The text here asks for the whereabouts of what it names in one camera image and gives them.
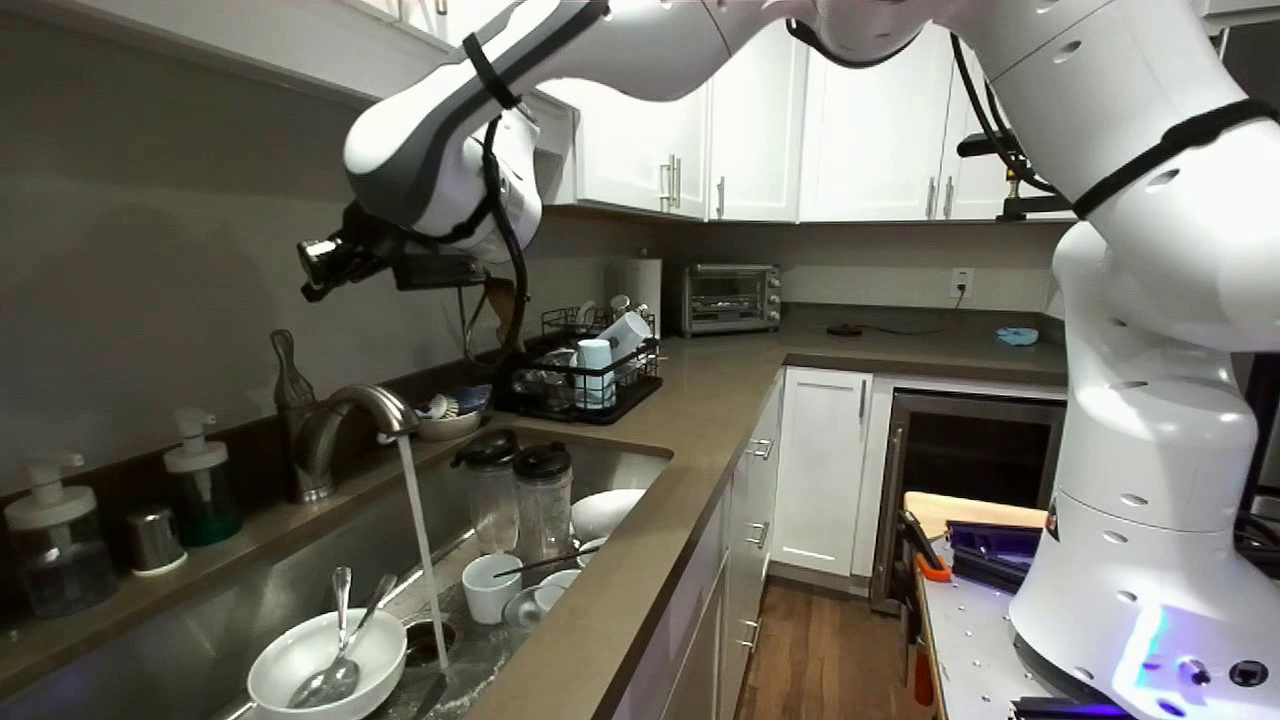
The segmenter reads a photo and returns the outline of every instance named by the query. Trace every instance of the upper cabinet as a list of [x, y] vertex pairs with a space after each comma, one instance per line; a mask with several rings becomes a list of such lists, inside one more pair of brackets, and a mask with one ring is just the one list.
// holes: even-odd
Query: upper cabinet
[[1280, 21], [1280, 0], [1197, 0], [1204, 2], [1206, 28], [1235, 28], [1235, 22], [1273, 22]]
[[568, 202], [707, 217], [703, 90], [672, 105], [633, 100], [590, 78], [548, 78], [538, 90], [579, 113]]
[[282, 78], [387, 94], [427, 76], [446, 43], [370, 0], [55, 0], [30, 12], [97, 21]]
[[942, 28], [922, 28], [879, 66], [834, 66], [812, 51], [800, 218], [999, 217], [999, 160], [954, 160], [972, 126]]
[[805, 43], [769, 22], [707, 82], [707, 218], [795, 218]]
[[516, 0], [350, 0], [370, 2], [383, 16], [396, 16], [399, 22], [427, 31], [445, 43], [463, 43], [463, 34], [489, 34]]

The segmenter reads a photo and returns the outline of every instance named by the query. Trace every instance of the dish rack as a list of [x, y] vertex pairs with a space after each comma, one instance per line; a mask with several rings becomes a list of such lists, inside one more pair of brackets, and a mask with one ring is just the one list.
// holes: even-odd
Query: dish rack
[[664, 384], [652, 377], [652, 360], [660, 354], [657, 339], [607, 368], [576, 368], [576, 339], [585, 334], [553, 330], [529, 339], [529, 352], [499, 384], [496, 407], [563, 425], [616, 425]]

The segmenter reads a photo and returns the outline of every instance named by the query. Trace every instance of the spoon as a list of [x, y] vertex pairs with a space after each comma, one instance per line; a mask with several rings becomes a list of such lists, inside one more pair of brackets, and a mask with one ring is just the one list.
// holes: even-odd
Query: spoon
[[334, 705], [343, 694], [350, 694], [361, 688], [361, 662], [348, 654], [365, 631], [365, 622], [370, 620], [370, 611], [383, 603], [383, 594], [396, 589], [396, 575], [383, 575], [365, 609], [365, 614], [355, 620], [355, 627], [339, 631], [334, 654], [328, 669], [311, 671], [286, 700], [286, 706], [316, 706], [316, 705]]

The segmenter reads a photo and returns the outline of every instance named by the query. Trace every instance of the stainless steel sink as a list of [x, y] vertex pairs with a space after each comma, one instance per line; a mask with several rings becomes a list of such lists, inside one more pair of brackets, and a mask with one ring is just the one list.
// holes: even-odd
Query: stainless steel sink
[[[648, 487], [667, 467], [664, 453], [618, 448], [600, 438], [568, 438], [576, 487], [590, 497], [602, 487]], [[521, 627], [507, 635], [468, 622], [461, 600], [461, 567], [479, 550], [476, 534], [492, 519], [492, 498], [476, 474], [446, 459], [418, 467], [422, 517], [432, 528], [432, 567], [440, 585], [440, 611], [453, 622], [461, 661], [499, 662], [499, 653], [521, 642]], [[350, 600], [365, 600], [374, 575], [396, 573], [408, 585], [396, 589], [387, 611], [404, 620], [427, 620], [422, 589], [417, 579], [417, 540], [404, 491], [361, 506], [334, 531], [296, 549], [293, 557], [255, 561], [218, 589], [145, 620], [141, 627], [108, 640], [77, 662], [37, 680], [30, 688], [2, 694], [0, 717], [163, 717], [163, 720], [208, 720], [243, 717], [243, 671], [252, 654], [282, 627], [328, 611], [328, 573], [334, 565], [355, 567]], [[432, 694], [432, 662], [417, 662], [404, 675], [418, 680], [410, 717], [422, 717], [418, 700]]]

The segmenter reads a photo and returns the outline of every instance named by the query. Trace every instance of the jar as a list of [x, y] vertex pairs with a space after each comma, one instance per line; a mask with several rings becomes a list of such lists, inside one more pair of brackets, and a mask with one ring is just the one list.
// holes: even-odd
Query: jar
[[453, 456], [453, 467], [468, 467], [479, 498], [476, 534], [479, 550], [516, 550], [521, 506], [513, 480], [516, 433], [483, 433]]
[[524, 565], [568, 557], [571, 459], [563, 445], [533, 445], [513, 459]]
[[97, 497], [63, 483], [61, 462], [30, 467], [30, 491], [2, 506], [2, 525], [30, 614], [66, 614], [116, 589]]

